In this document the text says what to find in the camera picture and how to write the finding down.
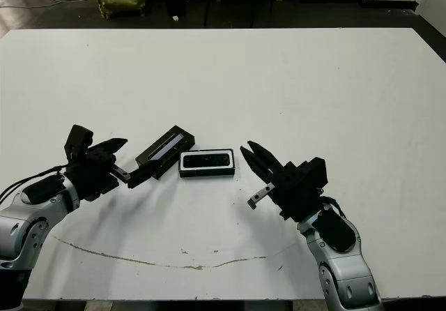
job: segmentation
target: robotic arm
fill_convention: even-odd
[[[0,203],[15,188],[35,177],[56,172],[17,193],[0,211],[0,310],[20,309],[28,279],[49,234],[80,201],[93,201],[118,186],[118,179],[134,188],[152,177],[160,166],[148,161],[131,173],[115,165],[126,139],[110,139],[89,148],[93,132],[74,125],[65,145],[68,164],[14,183],[0,195]]]
[[[328,183],[325,161],[314,158],[298,167],[292,162],[282,166],[259,144],[248,144],[252,151],[241,147],[243,157],[267,183],[248,204],[255,209],[269,195],[285,220],[292,218],[298,223],[316,259],[329,311],[383,311],[373,275],[361,254],[357,229],[333,198],[321,196]]]

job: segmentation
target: white tabletop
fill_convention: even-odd
[[[45,241],[27,298],[322,298],[314,258],[238,147],[325,158],[325,193],[384,298],[445,295],[446,65],[412,29],[33,30],[0,40],[0,188],[66,161],[73,124],[124,137],[172,125],[234,148],[231,178],[124,185]]]

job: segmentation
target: door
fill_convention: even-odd
[[[446,0],[427,0],[420,15],[446,37]]]

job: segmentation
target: dark floor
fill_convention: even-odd
[[[357,3],[301,3],[299,0],[213,1],[208,28],[412,27],[446,61],[446,38],[408,9],[361,8]],[[49,0],[0,0],[0,6],[37,6]],[[188,0],[187,15],[178,22],[167,15],[164,0],[149,0],[146,16],[125,15],[104,20],[95,0],[60,3],[48,8],[0,8],[0,37],[10,29],[201,29],[206,0]]]

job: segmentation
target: black box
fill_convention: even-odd
[[[138,166],[149,160],[161,160],[159,170],[153,175],[159,179],[167,170],[180,159],[181,151],[188,151],[195,145],[195,138],[178,126],[174,126],[148,149],[135,159]]]
[[[181,152],[178,171],[180,177],[234,175],[234,152],[232,149]]]

